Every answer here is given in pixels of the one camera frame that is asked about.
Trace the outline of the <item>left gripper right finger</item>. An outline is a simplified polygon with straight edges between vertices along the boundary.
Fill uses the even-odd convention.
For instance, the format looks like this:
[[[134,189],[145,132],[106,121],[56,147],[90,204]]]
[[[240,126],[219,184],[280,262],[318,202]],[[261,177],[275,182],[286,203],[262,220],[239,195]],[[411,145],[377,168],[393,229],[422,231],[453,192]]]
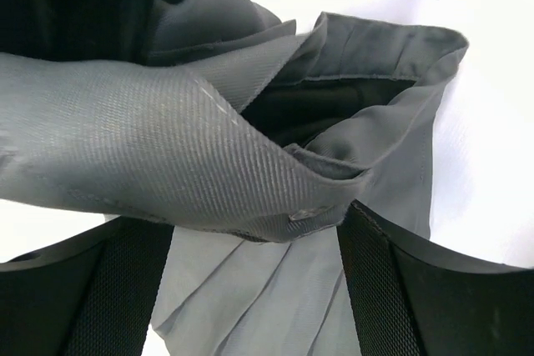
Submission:
[[[362,354],[533,354],[531,269],[444,248],[359,202],[340,252]]]

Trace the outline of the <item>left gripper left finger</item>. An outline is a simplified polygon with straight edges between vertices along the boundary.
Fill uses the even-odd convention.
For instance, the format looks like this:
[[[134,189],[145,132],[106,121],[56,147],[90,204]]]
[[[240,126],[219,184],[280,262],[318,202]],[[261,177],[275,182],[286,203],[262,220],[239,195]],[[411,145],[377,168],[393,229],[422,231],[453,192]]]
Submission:
[[[121,217],[2,263],[1,353],[140,355],[172,234]]]

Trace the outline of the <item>grey pleated skirt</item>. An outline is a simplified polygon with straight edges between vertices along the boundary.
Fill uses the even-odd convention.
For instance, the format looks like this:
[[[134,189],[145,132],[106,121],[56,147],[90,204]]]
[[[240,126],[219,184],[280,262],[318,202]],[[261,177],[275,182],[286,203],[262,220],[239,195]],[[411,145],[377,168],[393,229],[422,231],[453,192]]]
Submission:
[[[353,202],[427,239],[468,42],[250,0],[1,0],[1,196],[167,224],[149,321],[180,355],[364,355]]]

